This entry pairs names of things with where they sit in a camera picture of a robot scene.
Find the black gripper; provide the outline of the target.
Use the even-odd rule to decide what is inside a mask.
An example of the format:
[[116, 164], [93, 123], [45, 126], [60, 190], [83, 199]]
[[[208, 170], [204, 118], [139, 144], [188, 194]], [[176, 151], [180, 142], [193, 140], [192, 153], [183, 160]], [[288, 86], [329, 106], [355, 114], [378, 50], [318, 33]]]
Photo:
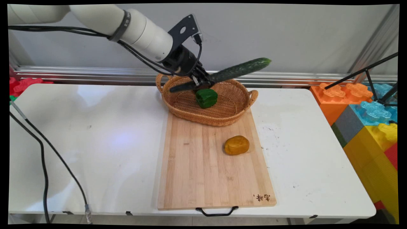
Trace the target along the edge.
[[205, 71], [202, 63], [199, 61], [201, 53], [201, 44], [199, 44], [198, 57], [195, 57], [189, 49], [180, 45], [162, 61], [162, 64], [178, 76], [190, 77], [195, 83], [194, 88], [202, 88], [204, 85], [212, 86], [212, 81], [209, 79], [210, 74]]

